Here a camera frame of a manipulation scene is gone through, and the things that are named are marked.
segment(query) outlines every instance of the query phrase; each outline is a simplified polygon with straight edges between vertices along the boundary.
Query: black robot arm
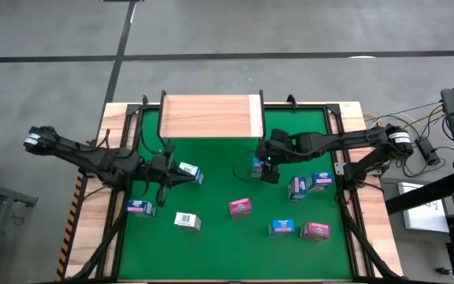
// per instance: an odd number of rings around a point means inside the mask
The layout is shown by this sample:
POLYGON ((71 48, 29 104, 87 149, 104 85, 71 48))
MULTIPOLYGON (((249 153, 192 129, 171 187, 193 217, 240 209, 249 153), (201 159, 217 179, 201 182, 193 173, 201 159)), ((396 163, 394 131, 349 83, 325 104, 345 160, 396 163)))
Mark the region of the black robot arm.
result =
POLYGON ((174 146, 146 161, 136 151, 123 148, 89 147, 57 134, 50 126, 31 127, 24 142, 25 150, 35 155, 54 155, 77 165, 85 173, 95 174, 106 186, 126 190, 132 181, 157 182, 157 204, 163 206, 167 189, 194 181, 195 177, 173 161, 174 146))
POLYGON ((326 152, 365 147, 374 147, 375 150, 359 162, 353 163, 355 166, 346 166, 344 171, 348 172, 348 176, 357 177, 391 159, 406 159, 413 153, 409 134, 398 126, 387 125, 333 135, 289 135, 283 130, 273 129, 270 139, 259 144, 257 157, 264 162, 262 179, 278 183, 280 164, 301 163, 320 157, 326 152))

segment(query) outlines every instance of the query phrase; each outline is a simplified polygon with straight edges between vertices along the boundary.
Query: barcode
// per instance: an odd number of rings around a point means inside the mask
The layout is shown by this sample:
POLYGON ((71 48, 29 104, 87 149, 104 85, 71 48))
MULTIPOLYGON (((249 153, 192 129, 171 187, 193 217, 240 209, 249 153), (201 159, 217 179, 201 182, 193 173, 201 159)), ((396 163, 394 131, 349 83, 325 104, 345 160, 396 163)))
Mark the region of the barcode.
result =
POLYGON ((194 169, 192 169, 190 166, 184 166, 183 170, 186 171, 187 173, 191 174, 194 169))

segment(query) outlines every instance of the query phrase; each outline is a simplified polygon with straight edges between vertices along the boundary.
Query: table frame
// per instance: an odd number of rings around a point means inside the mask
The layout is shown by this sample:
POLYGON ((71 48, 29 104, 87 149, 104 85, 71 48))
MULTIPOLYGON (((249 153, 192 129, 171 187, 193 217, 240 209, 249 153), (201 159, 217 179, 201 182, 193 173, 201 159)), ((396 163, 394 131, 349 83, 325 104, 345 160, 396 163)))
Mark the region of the table frame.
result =
MULTIPOLYGON (((266 109, 292 109, 292 108, 312 108, 312 109, 322 109, 325 115, 324 119, 326 121, 326 127, 329 133, 342 133, 344 130, 343 117, 341 115, 341 104, 345 103, 301 103, 297 104, 293 97, 288 97, 289 103, 265 103, 264 107, 266 109)), ((158 103, 147 103, 145 102, 146 109, 149 110, 159 110, 160 105, 158 103)), ((142 112, 139 111, 141 104, 125 104, 125 117, 124 117, 124 126, 121 130, 120 138, 120 147, 121 148, 132 148, 137 145, 139 137, 135 135, 135 129, 140 127, 140 122, 142 118, 142 112)), ((332 153, 332 159, 334 163, 341 162, 350 162, 351 151, 337 151, 332 153)), ((73 195, 72 206, 70 208, 70 215, 66 225, 66 232, 64 237, 64 244, 62 246, 59 268, 57 269, 56 281, 61 281, 65 277, 70 276, 71 273, 66 274, 66 270, 69 265, 69 258, 71 251, 73 249, 73 241, 76 235, 76 228, 78 227, 78 222, 80 219, 80 211, 83 205, 83 198, 87 191, 87 180, 88 177, 79 173, 76 179, 76 191, 73 195)), ((108 208, 106 212, 105 226, 102 235, 106 235, 107 230, 113 224, 114 218, 117 217, 117 213, 121 207, 124 207, 129 194, 124 192, 112 191, 110 193, 110 198, 108 202, 108 208)), ((352 206, 349 206, 350 214, 355 218, 356 223, 359 225, 359 228, 362 230, 363 234, 366 234, 366 229, 364 226, 363 215, 364 212, 360 209, 360 197, 357 191, 352 194, 352 206)), ((120 258, 121 258, 121 246, 123 245, 123 238, 125 232, 125 223, 121 228, 121 231, 116 236, 116 240, 113 239, 110 247, 112 252, 104 252, 102 259, 100 260, 97 270, 91 275, 91 277, 96 278, 109 278, 111 280, 117 279, 118 270, 120 267, 120 258)), ((350 268, 352 271, 352 276, 354 278, 367 276, 374 277, 378 275, 378 272, 375 268, 372 267, 372 263, 369 261, 365 252, 359 248, 358 241, 354 236, 349 232, 348 228, 344 226, 345 240, 348 247, 348 256, 350 259, 350 268)), ((397 263, 396 269, 400 273, 400 263, 397 263)))

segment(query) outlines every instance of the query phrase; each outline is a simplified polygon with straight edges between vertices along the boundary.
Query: wooden board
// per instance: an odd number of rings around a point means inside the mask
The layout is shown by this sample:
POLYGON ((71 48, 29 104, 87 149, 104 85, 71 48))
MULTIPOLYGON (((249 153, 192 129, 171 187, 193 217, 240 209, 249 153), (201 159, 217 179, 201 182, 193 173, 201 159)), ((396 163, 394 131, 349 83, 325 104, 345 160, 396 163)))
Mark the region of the wooden board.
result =
MULTIPOLYGON (((327 104, 331 102, 303 102, 300 104, 327 104)), ((355 131, 365 129, 363 113, 358 102, 336 102, 340 105, 341 117, 343 120, 344 131, 355 131)), ((289 103, 266 103, 270 104, 289 104, 289 103)), ((110 145, 119 145, 121 142, 121 134, 125 119, 125 110, 127 103, 108 103, 105 113, 102 117, 101 130, 99 131, 98 140, 101 140, 106 129, 111 129, 110 145)), ((337 123, 334 116, 330 115, 333 132, 337 131, 337 123)), ((130 125, 130 134, 128 137, 128 147, 131 146, 133 135, 135 133, 135 124, 130 125)), ((359 161, 365 155, 372 151, 371 148, 361 148, 351 150, 350 158, 353 162, 359 161)), ((342 154, 338 152, 338 158, 342 159, 342 154)), ((379 180, 374 177, 366 179, 367 182, 373 185, 380 185, 379 180)), ((86 192, 96 190, 100 186, 99 181, 95 179, 89 180, 86 184, 86 192)), ((370 186, 365 186, 358 190, 361 212, 363 215, 364 225, 366 227, 367 239, 378 252, 379 256, 386 264, 398 275, 402 275, 402 267, 400 266, 399 256, 396 250, 395 241, 393 239, 392 228, 389 223, 389 216, 386 211, 383 194, 378 189, 370 186)), ((77 220, 76 232, 73 236, 69 236, 69 240, 65 241, 65 248, 70 250, 69 262, 64 263, 59 260, 58 276, 66 277, 73 276, 85 264, 88 258, 95 251, 102 238, 102 230, 106 220, 106 212, 108 209, 109 190, 100 192, 99 194, 90 196, 81 206, 81 210, 77 211, 73 216, 77 220)), ((363 254, 359 247, 358 241, 354 240, 355 257, 359 265, 359 274, 365 275, 365 267, 363 266, 363 254)), ((108 256, 113 255, 114 243, 112 242, 108 256)), ((113 257, 106 259, 105 275, 110 273, 113 257)))
POLYGON ((262 137, 260 95, 165 95, 162 138, 262 137))

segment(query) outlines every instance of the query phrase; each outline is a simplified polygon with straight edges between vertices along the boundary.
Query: blue box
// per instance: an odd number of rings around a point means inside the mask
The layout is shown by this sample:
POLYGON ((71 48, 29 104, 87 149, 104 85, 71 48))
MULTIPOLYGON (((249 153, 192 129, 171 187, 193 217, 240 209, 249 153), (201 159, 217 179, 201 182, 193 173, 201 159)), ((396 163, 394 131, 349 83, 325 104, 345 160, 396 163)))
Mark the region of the blue box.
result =
POLYGON ((145 200, 127 201, 127 212, 140 217, 155 217, 156 207, 145 200))
POLYGON ((203 183, 204 178, 203 173, 201 172, 201 169, 198 168, 197 166, 181 162, 178 167, 186 171, 187 173, 193 175, 195 177, 195 183, 199 185, 203 183))
POLYGON ((268 162, 263 162, 259 160, 259 158, 253 158, 251 163, 251 176, 253 178, 260 178, 262 176, 262 166, 267 165, 270 166, 268 162))
POLYGON ((273 220, 269 224, 269 235, 287 235, 295 232, 293 220, 273 220))
POLYGON ((324 190, 327 186, 332 184, 332 176, 333 175, 330 172, 314 173, 311 177, 311 186, 308 190, 312 192, 320 192, 324 190))
POLYGON ((305 177, 294 177, 287 186, 288 200, 300 201, 307 194, 307 188, 309 187, 305 177))

